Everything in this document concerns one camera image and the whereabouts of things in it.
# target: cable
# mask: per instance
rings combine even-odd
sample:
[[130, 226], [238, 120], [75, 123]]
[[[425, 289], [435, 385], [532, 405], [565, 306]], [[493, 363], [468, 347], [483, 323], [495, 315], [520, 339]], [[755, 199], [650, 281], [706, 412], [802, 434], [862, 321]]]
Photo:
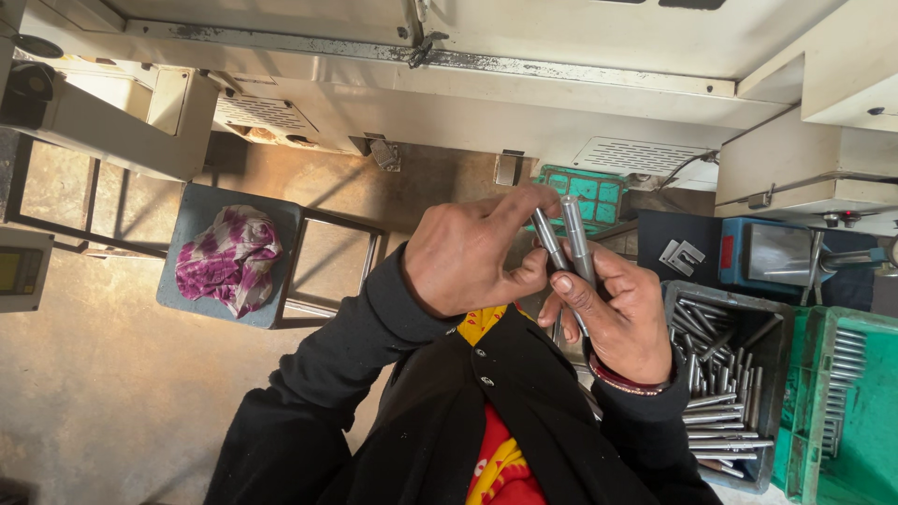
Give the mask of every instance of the cable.
[[667, 183], [670, 182], [671, 179], [673, 179], [676, 176], [676, 174], [680, 172], [680, 170], [682, 170], [683, 168], [686, 167], [687, 164], [690, 164], [690, 163], [694, 162], [695, 160], [701, 160], [705, 163], [713, 163], [713, 164], [720, 165], [720, 162], [718, 161], [718, 153], [719, 152], [720, 151], [708, 151], [707, 153], [703, 153], [701, 155], [695, 155], [695, 156], [689, 158], [688, 160], [682, 162], [679, 166], [677, 166], [675, 169], [673, 169], [673, 172], [671, 172], [671, 174], [667, 176], [667, 179], [665, 179], [665, 181], [662, 182], [661, 185], [655, 189], [655, 193], [660, 193], [661, 190], [667, 185]]

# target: black sleeve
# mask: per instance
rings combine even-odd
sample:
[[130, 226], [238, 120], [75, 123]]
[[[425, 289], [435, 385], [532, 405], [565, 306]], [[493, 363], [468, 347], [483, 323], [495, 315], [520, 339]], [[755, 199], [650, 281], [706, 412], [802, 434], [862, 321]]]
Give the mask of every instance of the black sleeve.
[[243, 397], [227, 431], [206, 504], [314, 503], [350, 459], [341, 430], [381, 369], [458, 321], [427, 315], [401, 275], [405, 245], [344, 298], [333, 321], [280, 360], [268, 389]]
[[689, 402], [682, 355], [673, 350], [673, 383], [655, 396], [622, 391], [600, 378], [593, 395], [602, 406], [602, 434], [612, 443], [646, 487], [663, 504], [720, 503], [699, 475], [699, 463], [689, 451], [682, 411]]

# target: black cardigan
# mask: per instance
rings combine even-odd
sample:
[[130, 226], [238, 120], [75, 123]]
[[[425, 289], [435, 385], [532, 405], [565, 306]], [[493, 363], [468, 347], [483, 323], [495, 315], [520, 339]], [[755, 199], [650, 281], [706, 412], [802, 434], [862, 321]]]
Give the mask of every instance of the black cardigan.
[[[403, 251], [281, 358], [271, 387], [246, 394], [207, 504], [462, 504], [485, 399], [549, 503], [720, 503], [688, 450], [682, 380], [655, 397], [596, 380], [600, 424], [577, 374], [536, 323], [509, 306], [473, 348], [453, 330], [461, 317], [436, 320], [418, 307], [402, 280]], [[341, 430], [392, 362], [371, 433], [351, 456]], [[682, 357], [676, 362], [681, 368]]]

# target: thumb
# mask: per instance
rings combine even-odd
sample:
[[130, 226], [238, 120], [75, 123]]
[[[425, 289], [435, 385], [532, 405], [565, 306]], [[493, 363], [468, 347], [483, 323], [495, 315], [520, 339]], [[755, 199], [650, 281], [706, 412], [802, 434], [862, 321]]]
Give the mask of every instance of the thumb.
[[551, 278], [552, 289], [562, 300], [580, 314], [584, 320], [607, 321], [612, 310], [599, 294], [583, 279], [565, 271], [558, 271]]
[[549, 253], [539, 248], [530, 251], [521, 261], [521, 267], [503, 272], [503, 278], [499, 281], [494, 296], [496, 305], [507, 304], [512, 301], [542, 291], [546, 287], [546, 260]]

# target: digital display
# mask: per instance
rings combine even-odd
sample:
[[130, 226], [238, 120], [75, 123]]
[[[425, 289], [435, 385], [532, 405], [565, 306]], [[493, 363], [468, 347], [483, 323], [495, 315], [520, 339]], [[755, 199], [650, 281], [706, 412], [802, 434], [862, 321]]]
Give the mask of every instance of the digital display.
[[19, 267], [20, 254], [0, 252], [0, 291], [15, 288], [15, 274]]

